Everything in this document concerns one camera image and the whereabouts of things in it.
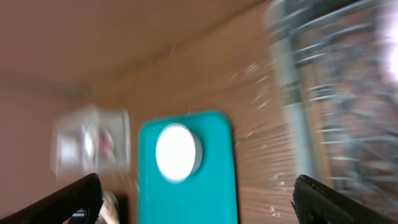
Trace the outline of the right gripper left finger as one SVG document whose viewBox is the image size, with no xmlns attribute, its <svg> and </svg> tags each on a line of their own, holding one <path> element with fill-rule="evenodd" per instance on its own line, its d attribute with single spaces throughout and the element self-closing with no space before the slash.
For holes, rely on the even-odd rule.
<svg viewBox="0 0 398 224">
<path fill-rule="evenodd" d="M 28 207 L 1 219 L 1 223 L 63 223 L 77 211 L 77 223 L 95 223 L 103 204 L 103 191 L 97 174 L 89 174 Z"/>
</svg>

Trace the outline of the clear plastic waste bin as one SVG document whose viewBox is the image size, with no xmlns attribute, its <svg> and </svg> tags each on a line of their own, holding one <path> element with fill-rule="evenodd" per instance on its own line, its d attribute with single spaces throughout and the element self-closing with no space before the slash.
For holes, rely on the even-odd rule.
<svg viewBox="0 0 398 224">
<path fill-rule="evenodd" d="M 79 108 L 53 123 L 51 167 L 58 180 L 131 168 L 130 119 L 125 109 Z"/>
</svg>

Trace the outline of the teal serving tray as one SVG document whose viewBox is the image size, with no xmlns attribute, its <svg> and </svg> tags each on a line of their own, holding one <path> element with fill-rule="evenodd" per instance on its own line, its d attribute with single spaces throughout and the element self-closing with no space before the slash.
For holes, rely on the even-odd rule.
<svg viewBox="0 0 398 224">
<path fill-rule="evenodd" d="M 155 159 L 157 138 L 172 123 L 186 126 L 203 146 L 198 170 L 176 184 L 162 176 Z M 231 123 L 219 111 L 146 122 L 138 147 L 138 223 L 238 223 L 233 147 Z"/>
</svg>

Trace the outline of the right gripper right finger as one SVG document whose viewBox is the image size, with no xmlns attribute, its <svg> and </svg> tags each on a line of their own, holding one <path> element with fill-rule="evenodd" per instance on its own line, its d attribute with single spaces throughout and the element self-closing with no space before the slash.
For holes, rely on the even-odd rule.
<svg viewBox="0 0 398 224">
<path fill-rule="evenodd" d="M 300 175 L 291 204 L 300 224 L 396 224 L 323 183 Z"/>
</svg>

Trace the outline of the red sauce packet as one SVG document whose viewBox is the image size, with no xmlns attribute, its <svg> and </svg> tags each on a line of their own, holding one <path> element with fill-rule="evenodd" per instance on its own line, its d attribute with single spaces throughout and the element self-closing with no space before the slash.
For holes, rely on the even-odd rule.
<svg viewBox="0 0 398 224">
<path fill-rule="evenodd" d="M 115 161 L 113 137 L 106 129 L 99 131 L 99 154 L 102 159 Z"/>
</svg>

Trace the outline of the white paper napkin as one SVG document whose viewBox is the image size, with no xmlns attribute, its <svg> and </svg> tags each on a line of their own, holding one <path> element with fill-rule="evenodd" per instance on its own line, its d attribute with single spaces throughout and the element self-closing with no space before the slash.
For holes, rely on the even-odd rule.
<svg viewBox="0 0 398 224">
<path fill-rule="evenodd" d="M 87 161 L 93 162 L 96 154 L 96 129 L 92 126 L 81 127 L 82 149 Z"/>
</svg>

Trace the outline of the small pink plate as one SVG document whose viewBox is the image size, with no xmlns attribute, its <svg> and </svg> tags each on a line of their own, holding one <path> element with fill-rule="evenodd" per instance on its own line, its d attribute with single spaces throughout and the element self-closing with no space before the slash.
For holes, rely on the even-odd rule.
<svg viewBox="0 0 398 224">
<path fill-rule="evenodd" d="M 181 183 L 200 167 L 203 146 L 185 125 L 172 123 L 161 130 L 155 145 L 157 167 L 171 183 Z"/>
</svg>

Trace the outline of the grey dishwasher rack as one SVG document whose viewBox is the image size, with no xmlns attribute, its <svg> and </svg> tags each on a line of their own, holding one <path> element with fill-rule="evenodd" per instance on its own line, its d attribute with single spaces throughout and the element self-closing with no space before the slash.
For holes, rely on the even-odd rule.
<svg viewBox="0 0 398 224">
<path fill-rule="evenodd" d="M 277 0 L 272 55 L 298 174 L 397 218 L 397 1 Z"/>
</svg>

